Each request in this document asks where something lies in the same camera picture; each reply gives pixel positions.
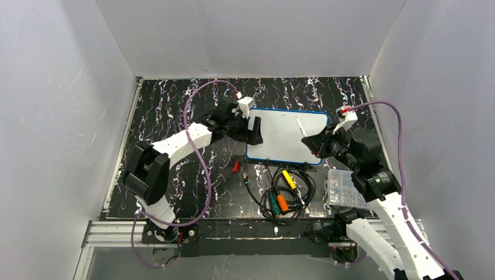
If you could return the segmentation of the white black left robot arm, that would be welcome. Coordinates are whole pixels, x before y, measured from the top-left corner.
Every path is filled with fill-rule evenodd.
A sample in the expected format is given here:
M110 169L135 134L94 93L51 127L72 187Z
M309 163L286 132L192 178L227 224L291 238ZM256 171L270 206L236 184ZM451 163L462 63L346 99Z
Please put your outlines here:
M174 222L176 216L165 197L170 168L177 162L223 137L249 145L263 143L261 118L255 117L252 129L248 128L249 113L254 106L252 97L238 101L222 99L214 109L177 134L151 144L135 145L123 173L123 184L155 226L163 230L181 226Z

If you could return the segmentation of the red marker cap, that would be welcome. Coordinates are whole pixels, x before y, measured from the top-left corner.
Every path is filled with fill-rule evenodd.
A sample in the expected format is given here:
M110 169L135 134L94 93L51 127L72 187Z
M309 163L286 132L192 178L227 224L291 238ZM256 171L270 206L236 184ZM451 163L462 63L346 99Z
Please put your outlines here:
M239 162L236 161L233 166L233 172L237 173L238 171L239 171Z

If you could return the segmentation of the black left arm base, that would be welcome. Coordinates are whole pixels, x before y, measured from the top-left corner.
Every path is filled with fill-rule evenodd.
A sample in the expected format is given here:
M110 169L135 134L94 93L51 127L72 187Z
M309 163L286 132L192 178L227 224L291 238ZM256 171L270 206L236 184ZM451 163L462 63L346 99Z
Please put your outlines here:
M186 227L162 229L147 219L143 227L141 243L151 245L156 265L170 265L176 261L185 244L196 244L199 240L199 224Z

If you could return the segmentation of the red capped whiteboard marker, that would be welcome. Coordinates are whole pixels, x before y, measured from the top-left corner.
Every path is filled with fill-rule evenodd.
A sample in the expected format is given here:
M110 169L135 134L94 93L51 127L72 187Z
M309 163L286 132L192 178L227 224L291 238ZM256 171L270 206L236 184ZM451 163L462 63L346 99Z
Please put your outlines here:
M302 123L301 123L300 119L298 118L298 116L296 116L296 117L295 117L295 119L296 119L296 122L297 122L297 124L298 124L299 130L300 130L300 132L301 132L302 136L303 136L304 138L305 138L305 137L307 137L307 133L306 133L306 131L305 131L305 129L304 129L304 127L303 127L303 125L302 125Z

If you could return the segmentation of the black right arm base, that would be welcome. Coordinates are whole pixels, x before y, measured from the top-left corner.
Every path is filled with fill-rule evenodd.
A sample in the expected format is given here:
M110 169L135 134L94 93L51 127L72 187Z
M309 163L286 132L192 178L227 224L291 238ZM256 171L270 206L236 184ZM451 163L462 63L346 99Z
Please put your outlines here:
M334 264L349 267L363 261L367 254L359 253L358 243L345 233L344 226L338 222L315 222L306 227L302 237L316 244L328 244Z

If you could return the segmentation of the blue framed whiteboard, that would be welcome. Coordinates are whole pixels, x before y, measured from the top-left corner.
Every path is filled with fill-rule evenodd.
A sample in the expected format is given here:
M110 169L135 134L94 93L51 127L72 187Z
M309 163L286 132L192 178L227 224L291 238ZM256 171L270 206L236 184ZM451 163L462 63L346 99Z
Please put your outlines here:
M308 136L321 132L330 122L328 114L314 111L282 110L273 108L253 108L249 114L248 128L253 129L255 117L260 117L260 132L263 143L246 145L249 160L276 163L319 165L317 158L301 142L303 134Z

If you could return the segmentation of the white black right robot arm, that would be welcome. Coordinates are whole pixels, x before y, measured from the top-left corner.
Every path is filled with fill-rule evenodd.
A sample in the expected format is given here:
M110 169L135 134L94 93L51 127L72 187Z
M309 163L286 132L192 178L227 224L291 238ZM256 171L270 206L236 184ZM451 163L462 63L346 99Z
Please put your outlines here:
M330 126L302 138L317 158L333 157L348 167L351 180L370 210L381 220L391 241L386 241L358 210L335 216L337 227L371 257L388 279L462 279L459 271L442 264L424 240L402 202L403 188L394 173L382 164L382 146L376 132L352 132Z

